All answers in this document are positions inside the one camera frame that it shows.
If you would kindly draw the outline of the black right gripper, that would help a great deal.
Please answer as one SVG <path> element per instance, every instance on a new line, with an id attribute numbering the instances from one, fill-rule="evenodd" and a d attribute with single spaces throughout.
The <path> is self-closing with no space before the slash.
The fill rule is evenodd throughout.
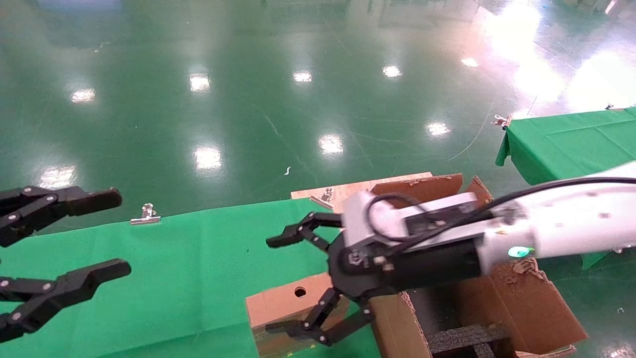
<path id="1" fill-rule="evenodd" d="M 266 324 L 264 328 L 268 333 L 285 333 L 289 338 L 311 339 L 331 347 L 375 319 L 367 302 L 373 297 L 453 283 L 482 274 L 477 253 L 481 234 L 388 256 L 389 247 L 384 243 L 347 247 L 344 234 L 330 244 L 314 233 L 318 227 L 342 228 L 341 215 L 310 212 L 297 224 L 286 226 L 278 236 L 266 239 L 266 244 L 280 248 L 306 241 L 323 252 L 328 251 L 328 272 L 336 289 L 327 289 L 304 319 Z M 360 309 L 325 330 L 322 325 L 337 307 L 341 294 L 352 301 L 362 301 Z"/>

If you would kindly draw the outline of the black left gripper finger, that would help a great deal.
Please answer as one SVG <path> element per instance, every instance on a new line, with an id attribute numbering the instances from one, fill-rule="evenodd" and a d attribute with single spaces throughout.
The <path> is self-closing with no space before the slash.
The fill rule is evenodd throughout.
<path id="1" fill-rule="evenodd" d="M 93 299 L 100 285 L 130 275 L 123 259 L 111 259 L 72 270 L 56 279 L 0 279 L 2 302 L 19 303 L 0 316 L 0 341 L 9 342 L 37 332 L 63 309 Z"/>
<path id="2" fill-rule="evenodd" d="M 116 188 L 86 192 L 79 186 L 46 189 L 25 186 L 0 193 L 0 244 L 7 248 L 65 217 L 79 217 L 121 206 Z"/>

